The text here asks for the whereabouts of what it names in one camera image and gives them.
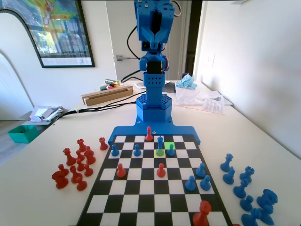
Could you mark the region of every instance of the teal container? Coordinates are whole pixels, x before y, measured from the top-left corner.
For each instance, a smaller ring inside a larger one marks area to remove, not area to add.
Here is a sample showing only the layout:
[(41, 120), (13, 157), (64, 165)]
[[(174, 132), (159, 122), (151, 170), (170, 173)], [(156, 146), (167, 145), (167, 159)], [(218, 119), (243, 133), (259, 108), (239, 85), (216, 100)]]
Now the teal container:
[(18, 126), (8, 134), (15, 143), (29, 144), (39, 135), (39, 132), (36, 126)]

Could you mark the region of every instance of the poster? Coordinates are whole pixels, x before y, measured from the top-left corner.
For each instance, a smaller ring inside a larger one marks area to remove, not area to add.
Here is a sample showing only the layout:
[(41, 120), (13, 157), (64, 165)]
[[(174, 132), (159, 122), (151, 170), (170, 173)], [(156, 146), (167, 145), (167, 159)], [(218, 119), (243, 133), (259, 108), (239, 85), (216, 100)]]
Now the poster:
[(18, 17), (42, 67), (94, 67), (81, 3), (77, 0), (0, 0), (0, 13)]

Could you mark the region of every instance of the red chess piece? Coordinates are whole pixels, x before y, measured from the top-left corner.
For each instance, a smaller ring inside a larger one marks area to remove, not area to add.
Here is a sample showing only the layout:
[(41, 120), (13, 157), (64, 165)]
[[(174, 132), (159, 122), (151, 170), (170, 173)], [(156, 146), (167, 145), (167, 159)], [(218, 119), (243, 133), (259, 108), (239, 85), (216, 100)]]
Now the red chess piece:
[(100, 150), (104, 151), (108, 149), (108, 145), (105, 143), (104, 137), (99, 138), (99, 142), (101, 143)]
[(127, 171), (124, 168), (122, 168), (122, 164), (119, 163), (118, 164), (118, 170), (117, 170), (117, 173), (116, 173), (117, 177), (122, 178), (126, 175), (126, 173), (127, 173)]
[(164, 169), (164, 165), (163, 165), (163, 163), (160, 163), (159, 164), (159, 169), (157, 170), (158, 177), (160, 177), (160, 178), (164, 177), (165, 173), (166, 172), (165, 172), (165, 169)]
[(89, 177), (93, 174), (93, 169), (89, 168), (89, 164), (85, 164), (84, 168), (86, 169), (84, 173), (86, 177)]
[(74, 184), (77, 183), (77, 182), (76, 182), (76, 178), (78, 178), (78, 177), (83, 177), (83, 175), (82, 175), (81, 173), (76, 172), (75, 166), (71, 166), (71, 167), (70, 167), (70, 172), (73, 174), (73, 175), (72, 175), (72, 178), (71, 178), (71, 182), (74, 183)]
[(56, 181), (57, 189), (62, 189), (63, 187), (66, 187), (66, 185), (69, 182), (61, 171), (57, 171), (54, 174), (52, 174), (52, 179)]
[(76, 183), (78, 183), (78, 185), (76, 186), (77, 190), (82, 191), (87, 187), (87, 183), (86, 181), (83, 181), (83, 177), (78, 177), (76, 178)]
[(146, 135), (146, 137), (145, 137), (145, 140), (147, 140), (147, 141), (152, 141), (152, 140), (153, 140), (153, 136), (152, 136), (152, 134), (151, 134), (151, 127), (148, 126), (146, 130), (147, 130), (147, 135)]
[(73, 158), (70, 154), (70, 148), (65, 148), (63, 150), (63, 152), (65, 153), (65, 155), (67, 156), (67, 166), (71, 166), (73, 165), (74, 163), (76, 163), (76, 158)]
[(68, 175), (69, 170), (64, 168), (63, 164), (59, 164), (58, 168), (60, 169), (60, 171), (64, 174), (64, 176)]
[(77, 143), (79, 144), (79, 150), (80, 152), (84, 152), (86, 150), (86, 146), (84, 145), (84, 140), (79, 139), (77, 140)]
[(211, 205), (208, 201), (201, 201), (201, 205), (199, 207), (200, 212), (195, 213), (193, 215), (193, 225), (194, 226), (208, 226), (207, 215), (211, 211)]
[(79, 172), (83, 171), (85, 168), (84, 168), (84, 164), (81, 163), (81, 159), (77, 159), (76, 162), (78, 164), (78, 167), (76, 168), (77, 171), (79, 171)]

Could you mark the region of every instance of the blue pawn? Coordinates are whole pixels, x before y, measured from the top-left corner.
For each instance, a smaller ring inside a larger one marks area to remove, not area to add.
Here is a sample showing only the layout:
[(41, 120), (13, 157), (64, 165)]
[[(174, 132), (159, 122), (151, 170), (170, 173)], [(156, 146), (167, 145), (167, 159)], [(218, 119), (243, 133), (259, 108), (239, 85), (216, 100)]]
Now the blue pawn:
[(113, 151), (111, 152), (111, 154), (112, 154), (113, 156), (119, 155), (119, 150), (117, 150), (116, 145), (112, 145), (112, 149), (113, 149)]
[(232, 159), (233, 159), (233, 155), (232, 154), (227, 154), (226, 155), (226, 162), (224, 162), (224, 163), (221, 164), (222, 171), (224, 171), (226, 173), (229, 172), (229, 170), (230, 170), (230, 165), (229, 164), (232, 161)]
[(170, 156), (170, 157), (174, 157), (175, 151), (174, 151), (174, 145), (173, 144), (170, 144), (169, 150), (167, 151), (167, 155)]
[(135, 145), (134, 156), (138, 157), (141, 155), (141, 151), (139, 150), (139, 145)]
[(233, 168), (233, 166), (231, 166), (229, 173), (225, 174), (222, 179), (225, 183), (227, 183), (228, 185), (232, 185), (234, 183), (234, 173), (235, 170)]
[(245, 187), (248, 186), (248, 180), (247, 179), (243, 179), (241, 182), (240, 182), (240, 186), (235, 186), (233, 188), (233, 192), (234, 194), (238, 197), (238, 198), (245, 198), (246, 196), (246, 192), (245, 192)]
[(253, 168), (251, 168), (250, 166), (247, 166), (245, 170), (246, 170), (246, 172), (245, 173), (241, 173), (240, 176), (239, 176), (239, 178), (241, 180), (247, 179), (248, 183), (250, 184), (252, 182), (251, 175), (254, 174), (255, 170)]
[(243, 214), (241, 216), (241, 221), (243, 222), (244, 226), (258, 226), (256, 219), (261, 217), (261, 212), (259, 209), (252, 209), (251, 215)]
[(186, 183), (185, 183), (185, 187), (188, 191), (191, 191), (191, 192), (193, 192), (196, 189), (197, 186), (196, 186), (196, 183), (195, 183), (194, 176), (189, 177), (189, 180), (186, 181)]
[(211, 188), (211, 185), (209, 183), (210, 179), (211, 179), (210, 176), (206, 175), (205, 179), (201, 181), (201, 188), (203, 190), (205, 190), (205, 191), (209, 191), (210, 190), (210, 188)]
[(243, 208), (245, 211), (250, 212), (252, 210), (252, 202), (254, 201), (253, 197), (248, 195), (246, 199), (240, 200), (240, 206)]
[(196, 170), (196, 174), (200, 178), (203, 178), (205, 176), (206, 173), (205, 173), (205, 164), (204, 163), (201, 163), (199, 165), (199, 168), (197, 168), (197, 170)]

